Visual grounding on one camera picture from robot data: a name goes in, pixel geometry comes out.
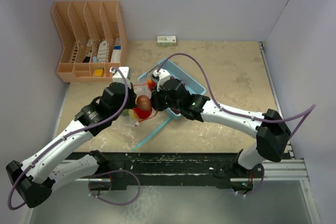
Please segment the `teal plastic strip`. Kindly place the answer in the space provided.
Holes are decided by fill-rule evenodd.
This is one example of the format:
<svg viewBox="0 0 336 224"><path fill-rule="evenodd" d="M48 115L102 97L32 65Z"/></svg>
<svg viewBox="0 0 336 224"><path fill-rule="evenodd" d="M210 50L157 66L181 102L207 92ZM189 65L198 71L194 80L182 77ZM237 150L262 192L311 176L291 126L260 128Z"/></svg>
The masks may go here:
<svg viewBox="0 0 336 224"><path fill-rule="evenodd" d="M147 143L149 140L151 140L155 135L163 129L169 121L172 119L171 116L169 116L161 125L159 125L152 133L150 133L147 137L145 137L140 143L136 144L134 147L131 148L131 151L135 152L139 148L141 148L145 143Z"/></svg>

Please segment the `brown onion toy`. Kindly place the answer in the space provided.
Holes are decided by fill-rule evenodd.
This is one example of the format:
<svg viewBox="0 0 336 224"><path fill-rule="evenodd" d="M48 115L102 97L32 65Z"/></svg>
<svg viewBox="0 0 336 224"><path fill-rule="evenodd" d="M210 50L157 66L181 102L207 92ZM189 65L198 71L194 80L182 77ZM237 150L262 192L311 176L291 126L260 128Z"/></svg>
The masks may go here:
<svg viewBox="0 0 336 224"><path fill-rule="evenodd" d="M151 100L145 95L140 95L136 99L136 105L139 109L147 111L152 108Z"/></svg>

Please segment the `red apple toy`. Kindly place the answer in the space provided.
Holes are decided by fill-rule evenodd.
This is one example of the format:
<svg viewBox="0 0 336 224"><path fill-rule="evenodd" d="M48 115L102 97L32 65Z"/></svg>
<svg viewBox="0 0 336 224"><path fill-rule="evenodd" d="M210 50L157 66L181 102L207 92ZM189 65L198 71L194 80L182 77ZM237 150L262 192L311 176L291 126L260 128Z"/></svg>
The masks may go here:
<svg viewBox="0 0 336 224"><path fill-rule="evenodd" d="M139 108L133 108L133 111L137 115L138 119L140 119L140 120L147 119L152 114L152 108L150 108L147 111L141 110Z"/></svg>

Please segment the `clear zip top bag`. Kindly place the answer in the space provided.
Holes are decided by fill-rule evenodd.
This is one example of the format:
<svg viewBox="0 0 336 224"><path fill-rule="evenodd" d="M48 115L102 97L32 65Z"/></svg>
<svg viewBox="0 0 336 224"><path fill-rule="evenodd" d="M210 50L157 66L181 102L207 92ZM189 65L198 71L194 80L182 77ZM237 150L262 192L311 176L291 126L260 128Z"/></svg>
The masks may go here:
<svg viewBox="0 0 336 224"><path fill-rule="evenodd" d="M125 109L122 120L126 129L126 136L136 145L148 137L162 122L159 113L154 110L151 102L154 81L149 78L136 80L133 83L135 93L135 107Z"/></svg>

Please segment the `mango toy fruit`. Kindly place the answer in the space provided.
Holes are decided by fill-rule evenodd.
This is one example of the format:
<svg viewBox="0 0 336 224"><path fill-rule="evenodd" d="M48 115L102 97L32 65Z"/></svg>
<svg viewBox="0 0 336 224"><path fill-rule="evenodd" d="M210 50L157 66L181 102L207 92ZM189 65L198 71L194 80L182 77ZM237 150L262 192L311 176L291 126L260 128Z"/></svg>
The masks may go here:
<svg viewBox="0 0 336 224"><path fill-rule="evenodd" d="M125 110L123 110L123 112L122 112L121 115L122 115L122 116L129 116L129 109L125 109Z"/></svg>

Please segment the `yellow lemon toy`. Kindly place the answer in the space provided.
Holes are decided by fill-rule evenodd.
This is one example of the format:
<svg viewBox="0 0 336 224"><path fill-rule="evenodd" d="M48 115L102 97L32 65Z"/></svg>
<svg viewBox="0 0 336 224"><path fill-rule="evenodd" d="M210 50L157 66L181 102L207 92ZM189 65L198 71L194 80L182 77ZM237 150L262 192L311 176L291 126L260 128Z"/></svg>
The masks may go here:
<svg viewBox="0 0 336 224"><path fill-rule="evenodd" d="M138 115L136 114L136 112L134 110L129 110L129 116L133 120L138 120L139 119Z"/></svg>

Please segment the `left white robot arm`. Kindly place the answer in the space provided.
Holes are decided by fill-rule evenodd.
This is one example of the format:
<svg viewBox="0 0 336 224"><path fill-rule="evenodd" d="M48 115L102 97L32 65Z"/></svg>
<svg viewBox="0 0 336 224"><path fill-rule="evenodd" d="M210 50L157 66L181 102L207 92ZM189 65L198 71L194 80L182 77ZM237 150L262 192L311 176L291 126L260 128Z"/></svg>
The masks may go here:
<svg viewBox="0 0 336 224"><path fill-rule="evenodd" d="M113 82L101 96L84 106L69 125L36 154L22 162L11 161L6 171L12 188L7 206L16 210L24 205L35 208L54 191L82 177L102 178L124 169L112 170L100 151L64 164L63 161L83 143L110 127L125 109L135 108L137 95L132 84Z"/></svg>

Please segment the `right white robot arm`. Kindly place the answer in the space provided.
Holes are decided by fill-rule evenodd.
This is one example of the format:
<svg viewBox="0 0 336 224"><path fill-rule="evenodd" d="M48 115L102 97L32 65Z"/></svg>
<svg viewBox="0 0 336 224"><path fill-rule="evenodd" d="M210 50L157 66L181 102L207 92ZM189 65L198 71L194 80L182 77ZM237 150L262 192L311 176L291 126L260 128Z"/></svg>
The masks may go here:
<svg viewBox="0 0 336 224"><path fill-rule="evenodd" d="M175 110L188 120L224 125L254 138L255 143L237 156L233 170L238 177L246 177L263 161L280 162L291 135L275 110L259 113L217 105L207 96L191 94L177 79L156 85L151 103L157 111Z"/></svg>

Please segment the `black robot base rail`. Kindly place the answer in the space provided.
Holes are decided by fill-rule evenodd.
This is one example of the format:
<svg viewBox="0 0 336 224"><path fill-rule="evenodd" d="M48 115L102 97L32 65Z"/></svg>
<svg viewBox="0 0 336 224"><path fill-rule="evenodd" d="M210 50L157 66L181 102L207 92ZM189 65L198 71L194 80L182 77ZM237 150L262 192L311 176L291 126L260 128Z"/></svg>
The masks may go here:
<svg viewBox="0 0 336 224"><path fill-rule="evenodd" d="M237 164L236 153L103 152L99 177L89 176L92 190L125 190L128 186L211 186L250 191L264 168Z"/></svg>

